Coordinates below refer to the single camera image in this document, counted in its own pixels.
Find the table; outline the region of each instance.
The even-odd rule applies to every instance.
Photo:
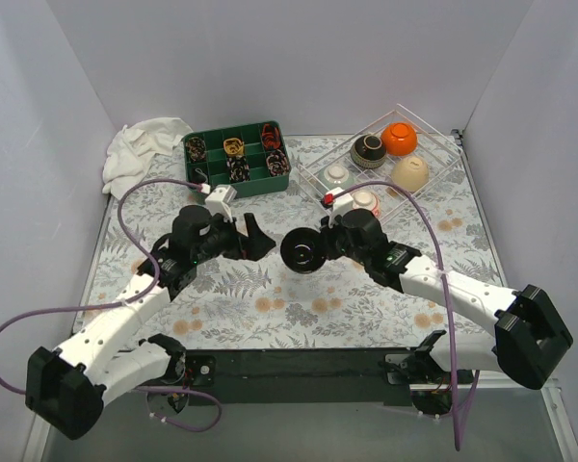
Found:
[[[347,137],[287,137],[292,165],[310,163]],[[147,178],[185,178],[181,146],[172,156],[157,156]],[[186,188],[154,185],[136,192],[124,207],[124,218],[148,248],[171,229],[171,221],[200,198]],[[420,198],[441,240],[447,268],[491,284],[502,284],[500,269],[478,203],[462,163]],[[89,303],[114,299],[143,260],[118,226],[118,204],[108,209],[99,251],[92,268]],[[125,346],[165,333],[187,349],[301,347],[415,347],[429,332],[446,328],[445,310],[423,299],[377,286],[363,268],[347,259],[327,262],[319,271],[295,274],[278,254],[283,236],[297,226],[315,227],[323,212],[308,199],[292,171],[285,192],[238,199],[241,215],[253,212],[261,229],[277,242],[259,262],[217,259],[202,265],[195,282],[156,314]],[[417,214],[405,208],[386,225],[390,239],[434,257],[434,248]],[[78,331],[95,312],[80,314]],[[460,316],[456,329],[482,334]]]

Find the orange bowl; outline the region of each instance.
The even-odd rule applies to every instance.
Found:
[[[392,156],[406,156],[417,147],[417,134],[408,123],[395,122],[381,133],[385,149]]]

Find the gray floor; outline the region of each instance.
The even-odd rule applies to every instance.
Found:
[[[192,424],[213,408],[187,408]],[[377,404],[230,405],[221,422],[192,434],[151,420],[145,398],[126,395],[105,410],[94,429],[69,441],[52,429],[44,462],[79,461],[560,461],[539,392],[479,390],[462,452],[454,450],[451,420],[405,416]]]

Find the beige bowl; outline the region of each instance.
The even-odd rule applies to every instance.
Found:
[[[428,183],[428,164],[417,156],[409,156],[400,160],[392,169],[392,183],[415,193]]]

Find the dish rack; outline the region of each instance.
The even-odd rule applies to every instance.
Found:
[[[321,199],[328,192],[328,188],[319,180],[318,176],[325,168],[336,164],[348,169],[355,176],[357,183],[370,180],[391,181],[392,168],[397,162],[408,156],[395,157],[386,155],[385,163],[381,167],[369,169],[356,165],[351,159],[350,150],[359,137],[369,134],[380,137],[385,127],[394,122],[408,123],[415,129],[418,144],[408,156],[417,155],[421,157],[427,162],[429,167],[429,181],[413,194],[416,198],[429,191],[461,162],[460,148],[452,140],[434,129],[432,125],[418,115],[399,104],[396,109],[375,120],[316,161],[305,165],[299,160],[296,170],[298,171],[300,188],[312,200],[321,205]],[[381,225],[386,224],[408,205],[408,200],[404,196],[398,195],[387,187],[370,186],[367,188],[372,193],[375,193],[381,202],[381,215],[379,217]],[[323,205],[321,205],[321,208],[327,214],[330,213],[330,209],[324,209]]]

